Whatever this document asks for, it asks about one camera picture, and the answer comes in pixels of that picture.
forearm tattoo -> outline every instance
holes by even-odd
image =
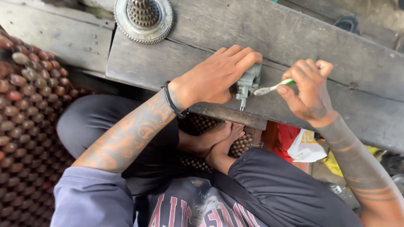
[[[399,200],[388,173],[348,128],[343,118],[317,128],[330,146],[335,159],[359,202]]]
[[[170,96],[178,110],[183,111],[175,92],[170,91]],[[72,166],[123,172],[174,118],[162,90],[111,127]]]

nail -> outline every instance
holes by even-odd
[[[276,89],[276,91],[279,93],[279,94],[285,94],[286,93],[286,88],[284,88],[283,86],[279,86],[277,89]]]

bare foot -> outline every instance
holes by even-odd
[[[190,139],[183,144],[180,144],[178,150],[193,153],[198,157],[205,158],[212,149],[212,146],[227,138],[230,135],[230,132],[231,122],[221,122],[198,137],[187,135],[187,138]]]
[[[243,129],[244,129],[243,125],[233,123],[233,125],[231,127],[230,135],[212,147],[212,150],[206,157],[205,161],[210,166],[219,170],[219,168],[218,168],[219,162],[217,162],[218,159],[225,158],[225,157],[230,158],[227,155],[229,153],[230,146],[234,143],[234,141],[236,141],[237,139],[244,136],[245,132],[243,131]]]

dark t-shirt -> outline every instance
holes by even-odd
[[[132,198],[120,174],[70,167],[55,186],[52,227],[266,227],[206,179],[173,179]]]

black rubber band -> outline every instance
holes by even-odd
[[[178,117],[179,119],[184,119],[185,116],[186,116],[187,114],[189,114],[188,109],[186,109],[186,110],[184,110],[184,112],[180,113],[180,112],[178,111],[178,109],[175,107],[173,101],[171,100],[170,93],[168,92],[168,83],[170,83],[170,82],[171,82],[171,81],[166,81],[166,83],[165,83],[164,85],[161,85],[160,87],[161,87],[162,89],[164,89],[164,93],[165,93],[165,95],[166,95],[166,99],[167,99],[168,106],[170,107],[170,109],[175,113],[175,115],[177,115],[177,117]]]

